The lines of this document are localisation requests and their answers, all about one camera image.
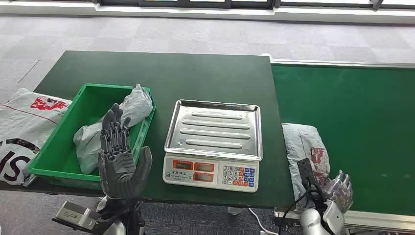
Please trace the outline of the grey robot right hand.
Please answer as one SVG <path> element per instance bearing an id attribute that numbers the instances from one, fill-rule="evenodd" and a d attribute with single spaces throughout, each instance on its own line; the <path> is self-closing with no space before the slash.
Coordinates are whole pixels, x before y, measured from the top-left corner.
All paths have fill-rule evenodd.
<path id="1" fill-rule="evenodd" d="M 328 181 L 323 189 L 324 196 L 337 204 L 344 214 L 353 204 L 353 190 L 350 176 L 340 169 L 337 176 Z"/>

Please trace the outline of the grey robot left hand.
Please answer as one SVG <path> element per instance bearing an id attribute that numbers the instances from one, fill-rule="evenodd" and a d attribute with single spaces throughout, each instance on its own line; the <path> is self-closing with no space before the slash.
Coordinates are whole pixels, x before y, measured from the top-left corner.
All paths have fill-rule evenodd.
<path id="1" fill-rule="evenodd" d="M 131 121 L 127 117 L 123 122 L 123 110 L 115 103 L 102 120 L 100 145 L 98 152 L 98 170 L 103 192 L 112 199 L 139 198 L 145 188 L 151 170 L 153 157 L 148 146 L 139 151 L 135 163 L 129 146 Z"/>

